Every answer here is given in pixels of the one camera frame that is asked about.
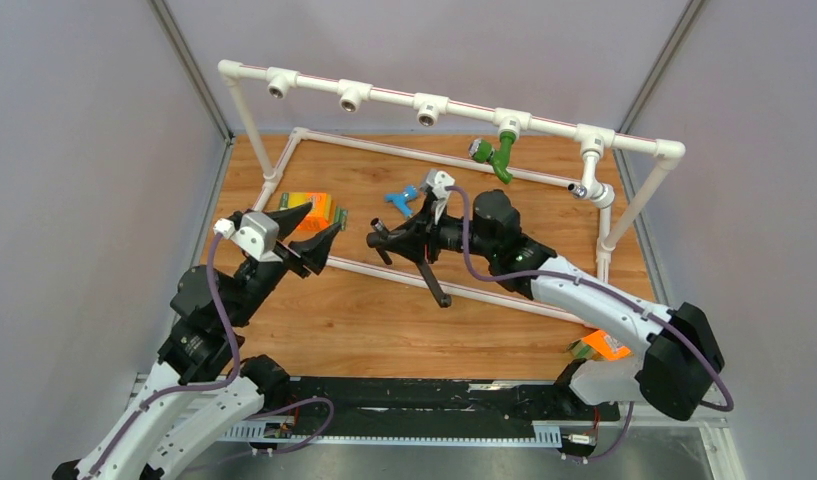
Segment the orange box near right arm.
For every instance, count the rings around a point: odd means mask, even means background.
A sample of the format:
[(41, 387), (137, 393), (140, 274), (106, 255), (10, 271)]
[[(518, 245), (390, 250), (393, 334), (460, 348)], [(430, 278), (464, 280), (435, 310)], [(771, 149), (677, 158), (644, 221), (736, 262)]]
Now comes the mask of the orange box near right arm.
[(633, 355), (632, 351), (603, 330), (596, 330), (571, 342), (567, 348), (574, 359), (617, 361)]

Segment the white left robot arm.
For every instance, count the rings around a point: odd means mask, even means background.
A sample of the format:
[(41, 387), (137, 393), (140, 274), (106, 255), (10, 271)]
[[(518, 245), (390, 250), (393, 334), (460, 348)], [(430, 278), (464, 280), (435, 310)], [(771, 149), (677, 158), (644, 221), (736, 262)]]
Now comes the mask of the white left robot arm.
[(312, 205), (236, 211), (216, 221), (208, 260), (182, 274), (178, 319), (136, 397), (90, 453), (55, 479), (176, 479), (219, 437), (259, 412), (291, 413), (289, 376), (274, 360), (241, 357), (237, 329), (287, 273), (318, 275), (341, 226), (289, 241)]

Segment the black long-handle water faucet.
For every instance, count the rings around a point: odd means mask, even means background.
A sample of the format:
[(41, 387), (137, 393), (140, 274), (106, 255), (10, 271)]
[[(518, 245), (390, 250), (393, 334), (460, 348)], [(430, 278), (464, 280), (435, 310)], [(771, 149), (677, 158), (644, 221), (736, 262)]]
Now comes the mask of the black long-handle water faucet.
[[(372, 228), (373, 225), (383, 225), (387, 230), (388, 229), (385, 224), (378, 218), (373, 218), (370, 221), (370, 226)], [(418, 272), (420, 273), (424, 283), (426, 284), (428, 290), (434, 297), (437, 305), (441, 308), (448, 308), (452, 304), (452, 298), (448, 293), (445, 293), (442, 286), (440, 285), (437, 277), (434, 275), (430, 264), (428, 263), (413, 263), (417, 268)]]

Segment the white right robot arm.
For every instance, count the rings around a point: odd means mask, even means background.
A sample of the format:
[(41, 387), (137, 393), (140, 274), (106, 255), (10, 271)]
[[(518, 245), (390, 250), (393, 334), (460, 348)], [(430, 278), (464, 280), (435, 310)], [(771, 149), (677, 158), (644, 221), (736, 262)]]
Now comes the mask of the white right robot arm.
[(394, 229), (372, 219), (368, 247), (386, 264), (393, 255), (414, 263), (443, 307), (450, 303), (430, 266), (442, 251), (457, 252), (474, 278), (558, 307), (631, 351), (616, 361), (572, 361), (556, 381), (554, 402), (562, 415), (580, 418), (607, 402), (645, 402), (678, 421), (700, 406), (734, 410), (721, 377), (723, 354), (699, 307), (650, 302), (588, 274), (528, 236), (520, 212), (500, 189), (465, 199), (460, 218), (437, 216), (438, 200), (427, 193), (421, 209)]

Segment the white PVC pipe frame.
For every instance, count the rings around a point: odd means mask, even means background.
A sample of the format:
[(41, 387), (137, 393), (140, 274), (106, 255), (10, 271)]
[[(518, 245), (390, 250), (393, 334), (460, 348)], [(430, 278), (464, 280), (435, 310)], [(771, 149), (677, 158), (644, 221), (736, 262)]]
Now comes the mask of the white PVC pipe frame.
[[(275, 192), (296, 146), (303, 141), (315, 141), (356, 150), (425, 161), (432, 164), (432, 169), (443, 170), (448, 174), (449, 169), (452, 167), (491, 173), (493, 175), (494, 173), (489, 165), (477, 163), (470, 157), (468, 159), (461, 159), (454, 156), (414, 150), (408, 147), (377, 143), (342, 135), (327, 134), (304, 128), (297, 128), (291, 132), (285, 149), (278, 161), (272, 162), (265, 150), (265, 146), (255, 126), (252, 114), (243, 94), (241, 84), (246, 79), (264, 82), (268, 87), (269, 93), (276, 98), (285, 97), (287, 92), (293, 88), (333, 93), (339, 96), (342, 108), (351, 113), (357, 111), (360, 105), (366, 101), (409, 107), (415, 111), (418, 122), (426, 127), (436, 124), (443, 115), (455, 115), (492, 124), (497, 128), (498, 136), (503, 131), (511, 131), (519, 138), (523, 131), (534, 131), (567, 138), (579, 144), (581, 159), (583, 153), (591, 150), (599, 152), (602, 159), (604, 153), (609, 149), (629, 150), (653, 156), (656, 161), (655, 168), (647, 177), (642, 189), (630, 200), (625, 211), (619, 218), (614, 218), (612, 215), (613, 205), (605, 209), (597, 208), (599, 212), (599, 237), (596, 243), (596, 272), (592, 276), (608, 284), (610, 284), (608, 281), (610, 263), (617, 242), (632, 226), (634, 220), (641, 213), (658, 186), (678, 165), (686, 151), (684, 144), (678, 141), (638, 138), (588, 124), (573, 125), (536, 117), (523, 111), (505, 108), (493, 109), (467, 104), (429, 93), (406, 93), (389, 90), (355, 80), (326, 79), (306, 75), (295, 70), (278, 67), (255, 67), (231, 60), (221, 61), (218, 65), (218, 70), (229, 89), (263, 171), (264, 183), (257, 199), (258, 206), (264, 206), (270, 196)], [(523, 179), (529, 182), (550, 186), (564, 186), (567, 189), (570, 183), (578, 183), (582, 178), (581, 176), (580, 179), (573, 180), (541, 172), (515, 169), (511, 164), (509, 164), (508, 170), (513, 175), (513, 179)], [(396, 255), (393, 255), (392, 259), (393, 264), (391, 266), (383, 264), (379, 267), (334, 256), (329, 258), (328, 263), (331, 267), (340, 270), (404, 285), (423, 287), (428, 290), (420, 273), (412, 262)], [(517, 293), (509, 292), (508, 295), (497, 295), (485, 290), (438, 281), (444, 292), (451, 296), (452, 301), (456, 297), (468, 298), (504, 308), (589, 325), (585, 321), (558, 307), (528, 300)]]

